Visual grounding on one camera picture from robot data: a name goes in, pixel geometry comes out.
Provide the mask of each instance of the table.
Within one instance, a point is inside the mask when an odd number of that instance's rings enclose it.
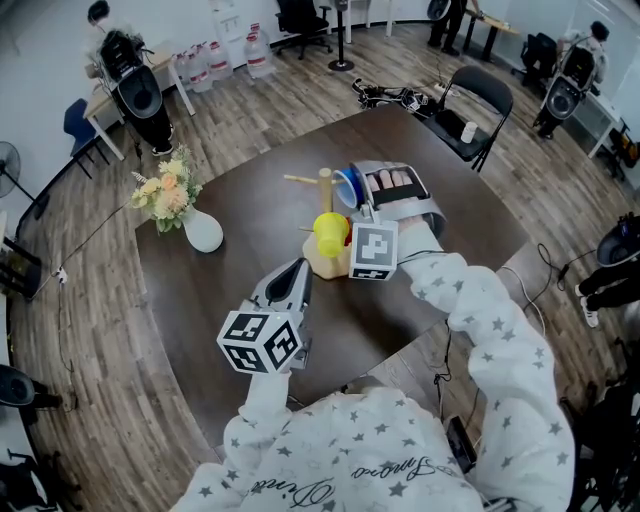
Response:
[[[611,130],[613,130],[620,124],[620,112],[618,112],[618,110],[611,104],[611,101],[609,101],[609,99],[602,94],[600,94],[600,96],[596,96],[591,91],[589,91],[589,93],[587,94],[587,101],[595,104],[598,110],[600,110],[605,116],[607,116],[607,119],[609,120],[607,128],[604,130],[604,132],[602,132],[602,135],[598,139],[598,142],[596,142],[595,146],[593,146],[593,149],[589,152],[589,158],[593,158],[609,138]]]
[[[495,43],[496,41],[496,37],[498,35],[499,30],[506,32],[508,34],[514,34],[514,35],[520,34],[520,32],[511,28],[511,26],[508,23],[505,23],[504,21],[493,18],[488,14],[485,14],[482,16],[482,18],[479,18],[476,15],[476,12],[472,11],[471,9],[467,9],[466,12],[468,15],[471,16],[471,21],[469,22],[469,29],[467,30],[467,37],[464,40],[463,49],[465,52],[469,51],[469,45],[471,44],[471,36],[473,35],[473,29],[476,25],[476,20],[482,21],[487,25],[489,25],[489,27],[491,27],[489,30],[489,35],[487,36],[487,42],[484,45],[484,50],[482,51],[482,59],[486,60],[487,62],[491,62],[491,50],[493,49],[493,43]]]
[[[214,253],[197,253],[182,231],[159,235],[147,221],[136,230],[147,296],[180,389],[211,446],[222,442],[249,386],[249,377],[234,372],[218,348],[218,331],[260,279],[301,256],[309,234],[298,227],[322,212],[315,187],[285,181],[283,174],[312,178],[323,167],[361,159],[413,165],[448,217],[443,247],[470,264],[495,270],[528,239],[478,174],[397,105],[315,130],[207,183],[196,207],[224,229]],[[290,392],[310,404],[439,322],[443,314],[414,298],[409,284],[401,271],[389,282],[314,277],[305,313],[313,345]]]
[[[6,245],[13,252],[24,258],[28,264],[24,274],[21,274],[0,262],[0,284],[6,286],[10,290],[22,294],[24,297],[32,298],[38,286],[40,286],[40,278],[42,277],[42,261],[37,256],[20,247],[11,241],[5,235],[7,229],[7,212],[0,212],[0,245]]]
[[[194,115],[196,111],[193,109],[191,100],[189,100],[189,97],[187,96],[187,91],[185,91],[184,87],[182,86],[182,82],[180,81],[178,72],[176,71],[176,68],[173,65],[171,52],[169,51],[169,43],[164,42],[159,44],[158,46],[154,46],[151,49],[151,51],[154,53],[146,54],[146,57],[145,57],[146,59],[148,59],[147,64],[149,65],[151,70],[154,73],[158,73],[159,71],[162,71],[165,68],[169,69],[169,74],[171,75],[171,79],[173,80],[174,85],[178,89],[178,93],[180,94],[182,101],[184,101],[184,104],[187,107],[187,111],[189,112],[189,115]],[[109,137],[107,133],[102,129],[102,127],[98,123],[98,120],[96,119],[96,116],[102,110],[104,110],[109,105],[113,105],[113,104],[114,104],[113,98],[109,94],[107,94],[102,88],[97,88],[93,91],[93,94],[89,99],[89,102],[87,104],[87,108],[84,111],[83,117],[91,123],[91,125],[95,128],[98,135],[102,137],[102,140],[104,140],[105,144],[109,146],[109,149],[113,151],[113,153],[116,155],[118,160],[122,161],[124,160],[124,155],[122,154],[122,151],[120,151],[118,146],[116,146],[115,142],[111,140],[111,137]],[[124,123],[124,120],[122,119],[122,116],[120,116],[119,112],[118,112],[118,116],[120,117],[120,122]]]
[[[346,25],[346,37],[345,41],[348,44],[351,44],[351,4],[358,0],[349,0],[347,4],[347,12],[345,13],[345,25]],[[369,21],[369,9],[371,9],[372,0],[362,0],[367,3],[366,6],[366,18],[365,18],[365,26],[367,28],[371,28],[371,22]],[[391,32],[393,30],[393,12],[395,9],[395,0],[386,0],[389,4],[389,14],[387,16],[387,37],[391,37]],[[331,27],[327,28],[327,34],[331,35]]]

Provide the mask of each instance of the fan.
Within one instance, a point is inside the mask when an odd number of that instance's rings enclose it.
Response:
[[[20,178],[20,155],[18,150],[9,142],[0,142],[0,197],[6,196],[17,186],[24,195],[26,195],[33,203],[35,203],[34,216],[36,219],[42,217],[44,210],[49,203],[49,196],[44,195],[39,199],[35,199],[29,192],[23,189],[18,183]]]

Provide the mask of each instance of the flower bouquet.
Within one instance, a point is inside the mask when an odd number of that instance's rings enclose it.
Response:
[[[159,178],[145,178],[140,173],[132,173],[142,186],[131,196],[131,205],[147,211],[161,233],[182,226],[184,215],[202,190],[191,175],[190,156],[189,148],[181,144],[171,154],[171,160],[158,165]]]

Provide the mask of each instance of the white vase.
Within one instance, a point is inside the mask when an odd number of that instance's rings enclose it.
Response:
[[[222,227],[211,215],[191,206],[182,216],[182,224],[187,239],[200,252],[213,252],[220,247],[224,238]]]

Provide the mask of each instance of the floor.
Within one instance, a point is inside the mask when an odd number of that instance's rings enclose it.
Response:
[[[177,140],[194,153],[198,180],[205,183],[259,153],[358,113],[350,88],[358,76],[429,89],[439,73],[448,79],[459,66],[477,64],[438,58],[425,44],[428,31],[426,25],[399,25],[391,39],[385,39],[384,27],[355,31],[347,55],[356,67],[345,74],[329,71],[330,59],[319,49],[310,49],[302,62],[296,52],[285,53],[276,59],[275,75],[255,82],[240,69],[214,90],[191,95],[194,117],[174,93],[167,107]],[[541,142],[530,128],[539,100],[508,73],[482,66],[506,81],[514,94],[513,113],[481,177],[530,235],[531,243],[509,265],[533,296],[549,272],[537,243],[544,243],[554,263],[562,266],[594,248],[619,215],[638,205],[562,129],[554,141]],[[450,101],[481,126],[496,120],[490,109],[465,94]],[[130,172],[140,168],[149,176],[157,161],[143,144],[138,162],[124,129],[118,128],[114,138],[125,150],[124,162],[111,158],[106,166],[96,155],[97,167],[88,167],[93,180],[75,166],[52,188],[44,217],[24,224],[24,245],[48,261],[50,269],[64,261],[69,282],[59,288],[52,280],[29,304],[14,301],[13,356],[18,368],[65,397],[63,409],[39,412],[30,431],[41,454],[63,453],[67,475],[84,488],[79,500],[86,509],[166,510],[195,467],[217,460],[220,451],[207,445],[186,406],[147,303],[134,236],[144,218],[129,207],[110,217],[135,187]],[[568,291],[560,291],[554,279],[537,301],[556,355],[558,394],[577,407],[584,403],[589,381],[602,386],[622,368],[613,346],[616,336],[625,335],[622,313],[602,313],[600,327],[591,330],[572,292],[595,268],[593,257],[577,261],[567,275]],[[500,275],[512,297],[525,305],[516,278],[506,270]],[[533,308],[527,315],[539,325]],[[437,409],[433,378],[444,372],[446,341],[446,328],[436,326],[371,374]],[[466,337],[453,336],[453,380],[444,384],[443,415],[460,415],[477,439],[484,399],[466,372],[470,350]]]

